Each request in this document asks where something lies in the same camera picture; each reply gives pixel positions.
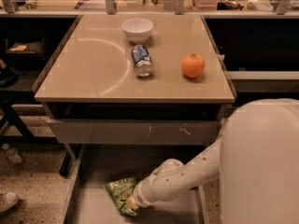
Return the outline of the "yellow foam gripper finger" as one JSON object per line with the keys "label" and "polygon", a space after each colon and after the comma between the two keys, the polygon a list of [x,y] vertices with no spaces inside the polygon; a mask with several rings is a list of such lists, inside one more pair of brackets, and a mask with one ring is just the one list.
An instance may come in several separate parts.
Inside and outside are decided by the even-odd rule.
{"label": "yellow foam gripper finger", "polygon": [[139,208],[133,196],[130,196],[125,203],[130,209],[137,210]]}

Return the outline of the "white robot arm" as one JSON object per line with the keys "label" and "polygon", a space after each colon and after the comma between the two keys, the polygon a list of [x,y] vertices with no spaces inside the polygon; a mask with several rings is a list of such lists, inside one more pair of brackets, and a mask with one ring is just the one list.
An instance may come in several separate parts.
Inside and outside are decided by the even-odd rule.
{"label": "white robot arm", "polygon": [[240,106],[221,137],[186,164],[169,159],[137,184],[136,210],[218,178],[221,224],[299,224],[299,101]]}

